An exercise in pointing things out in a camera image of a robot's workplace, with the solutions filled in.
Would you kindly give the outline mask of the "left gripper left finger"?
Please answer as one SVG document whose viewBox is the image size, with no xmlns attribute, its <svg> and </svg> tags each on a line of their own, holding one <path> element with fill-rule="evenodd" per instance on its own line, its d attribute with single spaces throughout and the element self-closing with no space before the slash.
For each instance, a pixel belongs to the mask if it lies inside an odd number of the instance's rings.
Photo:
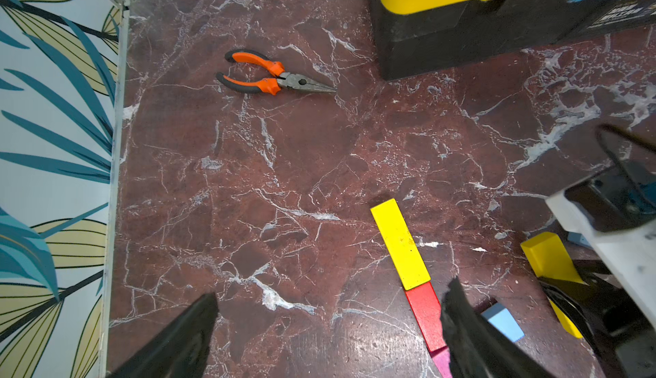
<svg viewBox="0 0 656 378">
<path fill-rule="evenodd" d="M 203 294 L 111 377 L 202 377 L 219 308 Z"/>
</svg>

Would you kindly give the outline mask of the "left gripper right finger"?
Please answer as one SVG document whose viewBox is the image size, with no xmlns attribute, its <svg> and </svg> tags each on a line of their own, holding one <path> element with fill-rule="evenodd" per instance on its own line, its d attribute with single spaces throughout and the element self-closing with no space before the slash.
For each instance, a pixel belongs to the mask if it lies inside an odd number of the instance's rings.
<svg viewBox="0 0 656 378">
<path fill-rule="evenodd" d="M 444 294 L 440 319 L 452 376 L 552 376 L 474 311 L 457 277 L 450 281 Z"/>
</svg>

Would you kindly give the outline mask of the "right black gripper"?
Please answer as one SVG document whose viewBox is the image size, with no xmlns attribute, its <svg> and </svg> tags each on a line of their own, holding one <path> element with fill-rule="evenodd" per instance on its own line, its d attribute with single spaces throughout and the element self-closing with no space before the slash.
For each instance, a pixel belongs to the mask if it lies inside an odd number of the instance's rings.
<svg viewBox="0 0 656 378">
<path fill-rule="evenodd" d="M 589 343 L 607 377 L 655 376 L 655 329 L 627 292 L 602 279 L 601 260 L 575 260 L 581 282 L 538 278 L 543 291 Z"/>
</svg>

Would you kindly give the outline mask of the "magenta small cube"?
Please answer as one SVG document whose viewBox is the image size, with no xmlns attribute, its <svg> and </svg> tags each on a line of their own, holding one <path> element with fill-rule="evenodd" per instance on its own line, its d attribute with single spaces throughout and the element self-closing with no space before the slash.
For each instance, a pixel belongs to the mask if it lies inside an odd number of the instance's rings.
<svg viewBox="0 0 656 378">
<path fill-rule="evenodd" d="M 450 371 L 450 353 L 448 347 L 442 347 L 435 352 L 431 352 L 430 356 L 432 361 L 437 367 L 438 372 L 442 378 L 452 378 L 452 373 Z"/>
</svg>

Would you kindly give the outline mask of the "light blue block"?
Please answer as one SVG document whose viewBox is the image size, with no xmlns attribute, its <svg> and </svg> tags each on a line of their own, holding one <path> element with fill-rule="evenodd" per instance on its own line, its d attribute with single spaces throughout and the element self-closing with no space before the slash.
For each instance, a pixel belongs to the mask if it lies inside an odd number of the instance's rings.
<svg viewBox="0 0 656 378">
<path fill-rule="evenodd" d="M 511 342 L 517 342 L 524 338 L 524 331 L 519 327 L 518 322 L 503 304 L 496 302 L 493 306 L 482 312 L 482 317 Z"/>
</svg>

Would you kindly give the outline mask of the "red block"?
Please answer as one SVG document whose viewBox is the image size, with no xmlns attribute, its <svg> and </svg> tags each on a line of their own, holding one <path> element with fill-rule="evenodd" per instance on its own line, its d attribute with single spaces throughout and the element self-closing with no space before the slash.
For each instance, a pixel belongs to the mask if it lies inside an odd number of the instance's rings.
<svg viewBox="0 0 656 378">
<path fill-rule="evenodd" d="M 430 282 L 405 292 L 429 352 L 446 346 L 442 333 L 442 306 Z"/>
</svg>

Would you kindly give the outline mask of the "yellow block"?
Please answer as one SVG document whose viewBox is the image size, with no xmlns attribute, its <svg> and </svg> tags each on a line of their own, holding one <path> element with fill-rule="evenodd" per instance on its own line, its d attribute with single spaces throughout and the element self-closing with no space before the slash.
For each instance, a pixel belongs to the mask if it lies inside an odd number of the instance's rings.
<svg viewBox="0 0 656 378">
<path fill-rule="evenodd" d="M 584 285 L 565 246 L 557 234 L 544 232 L 520 244 L 537 277 Z"/>
<path fill-rule="evenodd" d="M 396 200 L 390 199 L 371 208 L 371 213 L 403 288 L 408 291 L 430 282 L 425 262 Z"/>
</svg>

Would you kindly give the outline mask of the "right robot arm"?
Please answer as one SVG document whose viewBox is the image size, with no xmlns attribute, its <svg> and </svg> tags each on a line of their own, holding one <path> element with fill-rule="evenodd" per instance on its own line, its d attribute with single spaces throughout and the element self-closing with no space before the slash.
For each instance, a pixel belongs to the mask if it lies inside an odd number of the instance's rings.
<svg viewBox="0 0 656 378">
<path fill-rule="evenodd" d="M 546 203 L 597 260 L 575 260 L 577 281 L 541 274 L 551 302 L 593 349 L 608 377 L 655 375 L 655 208 L 652 177 L 631 185 L 607 171 L 551 195 Z"/>
</svg>

